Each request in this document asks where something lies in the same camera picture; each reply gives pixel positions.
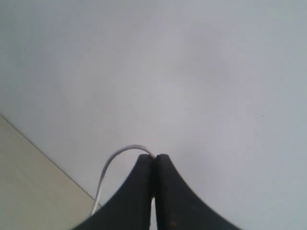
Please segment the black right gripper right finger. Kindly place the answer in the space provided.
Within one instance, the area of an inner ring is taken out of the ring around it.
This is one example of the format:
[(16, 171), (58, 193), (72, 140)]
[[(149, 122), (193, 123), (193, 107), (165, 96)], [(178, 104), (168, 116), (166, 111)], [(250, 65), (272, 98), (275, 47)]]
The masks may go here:
[(166, 154), (155, 159), (154, 196), (159, 230), (239, 229), (192, 191)]

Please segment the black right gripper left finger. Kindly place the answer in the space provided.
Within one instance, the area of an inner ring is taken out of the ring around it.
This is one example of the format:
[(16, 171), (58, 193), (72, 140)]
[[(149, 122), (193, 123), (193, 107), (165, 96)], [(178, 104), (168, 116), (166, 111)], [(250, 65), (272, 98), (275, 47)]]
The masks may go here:
[(154, 161), (142, 154), (117, 192), (75, 230), (148, 230)]

